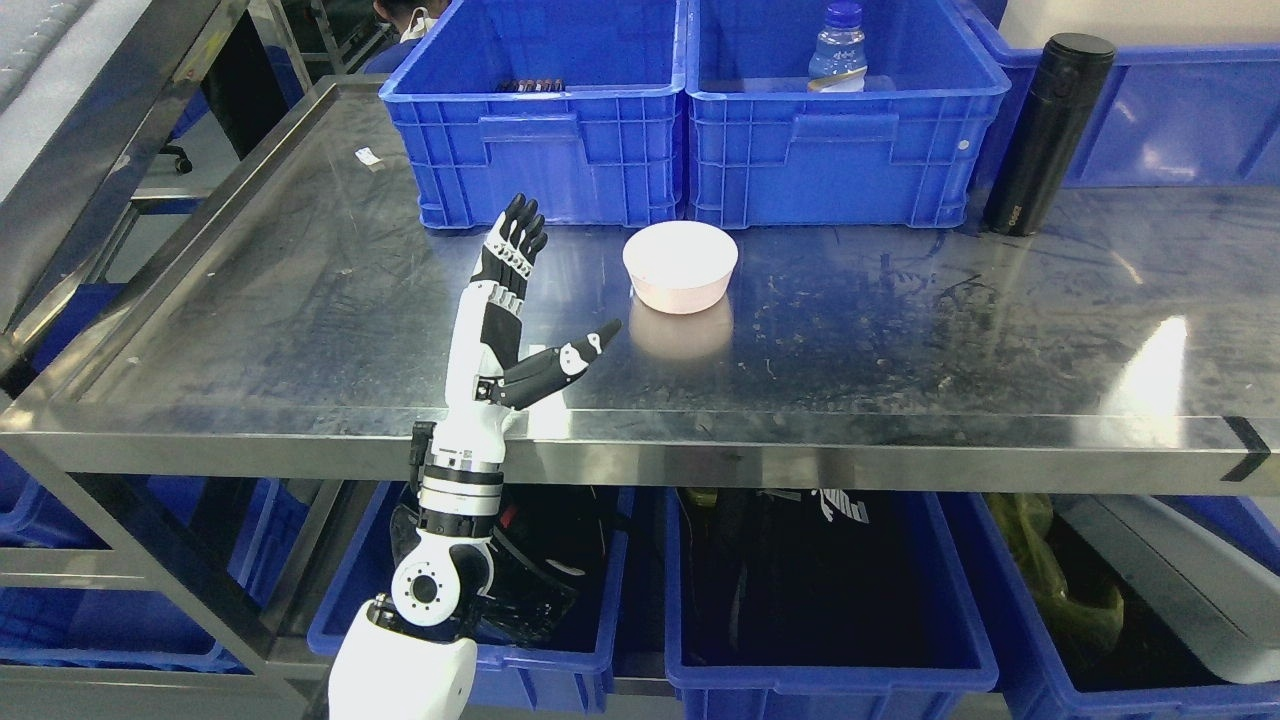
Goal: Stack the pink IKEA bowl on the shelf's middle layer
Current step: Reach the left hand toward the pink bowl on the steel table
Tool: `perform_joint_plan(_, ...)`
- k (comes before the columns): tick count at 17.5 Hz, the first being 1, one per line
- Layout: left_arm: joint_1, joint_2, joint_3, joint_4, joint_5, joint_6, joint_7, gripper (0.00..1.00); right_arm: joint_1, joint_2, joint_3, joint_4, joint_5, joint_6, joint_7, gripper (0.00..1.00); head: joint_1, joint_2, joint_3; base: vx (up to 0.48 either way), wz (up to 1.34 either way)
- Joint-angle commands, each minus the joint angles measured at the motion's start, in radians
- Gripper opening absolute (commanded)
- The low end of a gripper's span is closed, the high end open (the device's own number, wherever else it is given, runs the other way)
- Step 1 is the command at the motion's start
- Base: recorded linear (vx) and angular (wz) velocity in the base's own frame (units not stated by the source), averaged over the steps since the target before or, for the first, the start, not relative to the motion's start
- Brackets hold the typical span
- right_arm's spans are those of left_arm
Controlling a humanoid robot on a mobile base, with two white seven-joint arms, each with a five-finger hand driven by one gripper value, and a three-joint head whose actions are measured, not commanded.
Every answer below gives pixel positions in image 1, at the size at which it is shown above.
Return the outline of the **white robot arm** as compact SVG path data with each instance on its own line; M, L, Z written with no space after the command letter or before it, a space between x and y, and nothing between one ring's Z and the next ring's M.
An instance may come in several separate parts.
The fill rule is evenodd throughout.
M457 719L477 662L474 609L492 584L506 442L499 423L419 423L416 546L355 615L326 691L333 719Z

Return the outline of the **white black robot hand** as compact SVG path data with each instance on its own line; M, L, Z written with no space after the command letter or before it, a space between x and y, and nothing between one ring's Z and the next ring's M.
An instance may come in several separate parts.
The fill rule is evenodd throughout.
M508 416L581 379L621 332L613 319L585 336L522 357L522 310L545 218L535 199L516 193L486 232L465 286L445 373L447 415L430 443L431 464L492 473L506 459Z

